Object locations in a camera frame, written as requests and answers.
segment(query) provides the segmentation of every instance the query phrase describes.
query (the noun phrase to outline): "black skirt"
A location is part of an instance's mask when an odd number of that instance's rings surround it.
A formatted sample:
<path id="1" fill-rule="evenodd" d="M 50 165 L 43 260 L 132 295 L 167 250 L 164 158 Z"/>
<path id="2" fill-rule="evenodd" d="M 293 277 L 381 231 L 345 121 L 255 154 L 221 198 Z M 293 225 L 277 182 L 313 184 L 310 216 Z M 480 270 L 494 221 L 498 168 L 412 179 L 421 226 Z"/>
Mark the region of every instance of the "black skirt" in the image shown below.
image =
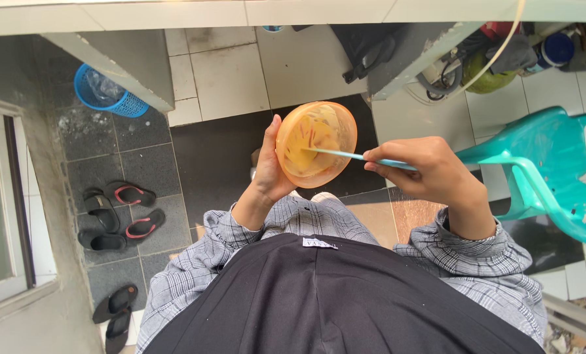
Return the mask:
<path id="1" fill-rule="evenodd" d="M 338 249 L 295 234 L 242 248 L 144 352 L 544 353 L 391 250 L 312 237 Z"/>

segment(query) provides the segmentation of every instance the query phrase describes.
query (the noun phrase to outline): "hand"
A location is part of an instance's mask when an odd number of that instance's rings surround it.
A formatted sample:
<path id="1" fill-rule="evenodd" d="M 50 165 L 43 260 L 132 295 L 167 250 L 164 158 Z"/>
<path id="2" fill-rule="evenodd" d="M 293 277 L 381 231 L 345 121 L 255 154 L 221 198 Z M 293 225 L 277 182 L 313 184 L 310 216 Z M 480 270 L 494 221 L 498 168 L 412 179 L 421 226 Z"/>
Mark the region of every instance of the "hand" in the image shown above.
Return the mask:
<path id="1" fill-rule="evenodd" d="M 273 122 L 265 131 L 265 138 L 257 160 L 256 175 L 251 182 L 258 192 L 264 194 L 273 203 L 297 188 L 282 171 L 278 156 L 275 154 L 275 139 L 281 125 L 280 116 L 273 116 Z"/>
<path id="2" fill-rule="evenodd" d="M 275 154 L 275 138 L 280 125 L 280 116 L 273 116 L 262 141 L 256 175 L 232 209 L 234 220 L 249 230 L 260 230 L 273 204 L 297 188 L 282 171 Z"/>
<path id="3" fill-rule="evenodd" d="M 496 224 L 487 189 L 440 137 L 394 140 L 366 151 L 365 169 L 375 171 L 408 195 L 449 206 L 450 228 L 466 239 L 493 236 Z M 409 171 L 372 161 L 399 160 L 417 168 Z"/>

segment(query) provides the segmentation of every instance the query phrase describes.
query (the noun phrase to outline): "flip-flop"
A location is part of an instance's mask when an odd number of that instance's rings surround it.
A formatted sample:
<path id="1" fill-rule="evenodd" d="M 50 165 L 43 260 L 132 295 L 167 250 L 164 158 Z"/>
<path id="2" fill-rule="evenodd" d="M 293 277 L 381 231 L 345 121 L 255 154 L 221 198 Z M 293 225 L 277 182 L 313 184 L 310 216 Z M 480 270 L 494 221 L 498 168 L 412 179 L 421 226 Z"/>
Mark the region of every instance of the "flip-flop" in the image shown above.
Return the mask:
<path id="1" fill-rule="evenodd" d="M 109 321 L 105 331 L 105 352 L 119 354 L 125 347 L 129 337 L 129 321 L 131 307 L 127 307 Z"/>
<path id="2" fill-rule="evenodd" d="M 84 192 L 84 205 L 89 215 L 95 215 L 106 231 L 113 233 L 118 231 L 120 222 L 114 211 L 114 207 L 103 192 L 96 188 L 87 189 Z"/>
<path id="3" fill-rule="evenodd" d="M 147 217 L 140 220 L 135 220 L 131 225 L 127 226 L 125 230 L 125 237 L 127 237 L 127 243 L 132 245 L 134 243 L 140 243 L 149 236 L 155 229 L 159 228 L 166 217 L 160 209 L 156 209 L 151 212 Z"/>
<path id="4" fill-rule="evenodd" d="M 136 296 L 138 296 L 137 286 L 127 284 L 121 287 L 100 302 L 94 310 L 92 320 L 98 324 L 115 317 L 122 310 L 131 306 L 132 302 L 136 300 Z"/>
<path id="5" fill-rule="evenodd" d="M 120 204 L 140 204 L 150 207 L 155 203 L 155 193 L 123 181 L 108 183 L 103 188 L 103 193 L 110 200 L 116 200 Z"/>
<path id="6" fill-rule="evenodd" d="M 127 243 L 125 237 L 116 234 L 101 234 L 93 230 L 79 231 L 77 240 L 81 246 L 92 251 L 123 249 Z"/>

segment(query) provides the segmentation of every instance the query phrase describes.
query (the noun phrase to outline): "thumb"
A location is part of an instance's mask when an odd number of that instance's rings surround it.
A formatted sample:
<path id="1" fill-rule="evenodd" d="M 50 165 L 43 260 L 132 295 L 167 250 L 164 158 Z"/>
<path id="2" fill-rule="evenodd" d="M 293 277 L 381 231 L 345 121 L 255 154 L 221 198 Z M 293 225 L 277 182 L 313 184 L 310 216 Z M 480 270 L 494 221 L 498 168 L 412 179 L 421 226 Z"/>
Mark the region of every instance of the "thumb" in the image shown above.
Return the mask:
<path id="1" fill-rule="evenodd" d="M 278 136 L 278 130 L 280 130 L 280 125 L 282 125 L 282 119 L 279 115 L 274 115 L 271 125 L 269 125 L 269 127 L 265 130 L 265 138 L 262 141 L 263 149 L 275 149 L 275 139 Z"/>
<path id="2" fill-rule="evenodd" d="M 400 187 L 400 189 L 402 189 L 407 194 L 415 196 L 423 191 L 423 186 L 421 183 L 414 181 L 411 177 L 404 173 L 404 171 L 397 167 L 381 165 L 368 161 L 365 164 L 365 169 L 368 171 L 374 171 L 387 180 L 390 180 L 394 185 Z"/>

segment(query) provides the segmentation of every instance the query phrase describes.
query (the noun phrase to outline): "person's right hand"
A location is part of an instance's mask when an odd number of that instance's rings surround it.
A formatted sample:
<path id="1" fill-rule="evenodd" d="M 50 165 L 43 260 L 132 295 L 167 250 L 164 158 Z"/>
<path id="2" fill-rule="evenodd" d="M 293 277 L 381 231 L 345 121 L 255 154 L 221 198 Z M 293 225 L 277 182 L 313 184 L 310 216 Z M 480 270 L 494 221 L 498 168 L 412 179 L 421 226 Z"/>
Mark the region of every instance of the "person's right hand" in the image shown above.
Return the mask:
<path id="1" fill-rule="evenodd" d="M 487 189 L 462 164 L 440 137 L 394 140 L 366 151 L 365 169 L 375 171 L 411 197 L 450 207 L 451 230 L 467 239 L 483 239 L 495 232 Z M 404 161 L 409 171 L 373 161 Z"/>

